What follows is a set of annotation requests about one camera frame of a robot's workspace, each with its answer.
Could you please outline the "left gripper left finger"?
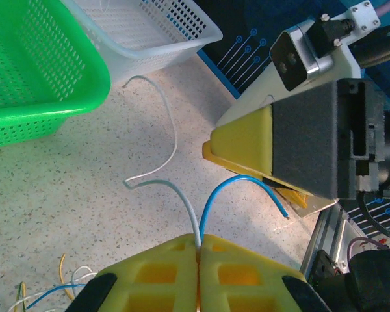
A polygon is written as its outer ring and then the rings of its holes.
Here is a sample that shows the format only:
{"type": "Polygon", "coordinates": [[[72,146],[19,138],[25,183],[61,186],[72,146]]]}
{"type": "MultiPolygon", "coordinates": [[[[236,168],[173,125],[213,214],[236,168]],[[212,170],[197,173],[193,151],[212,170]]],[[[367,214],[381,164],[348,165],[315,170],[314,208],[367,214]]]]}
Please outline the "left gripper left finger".
{"type": "Polygon", "coordinates": [[[186,234],[99,271],[68,311],[196,311],[198,262],[186,234]]]}

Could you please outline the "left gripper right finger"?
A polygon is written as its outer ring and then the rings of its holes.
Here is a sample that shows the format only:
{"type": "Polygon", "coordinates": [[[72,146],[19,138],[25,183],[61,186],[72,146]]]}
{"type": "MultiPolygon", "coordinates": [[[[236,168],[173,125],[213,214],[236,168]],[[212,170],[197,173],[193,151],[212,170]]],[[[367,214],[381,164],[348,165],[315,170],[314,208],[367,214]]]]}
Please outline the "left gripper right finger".
{"type": "Polygon", "coordinates": [[[201,311],[329,311],[304,275],[205,235],[199,263],[201,311]]]}

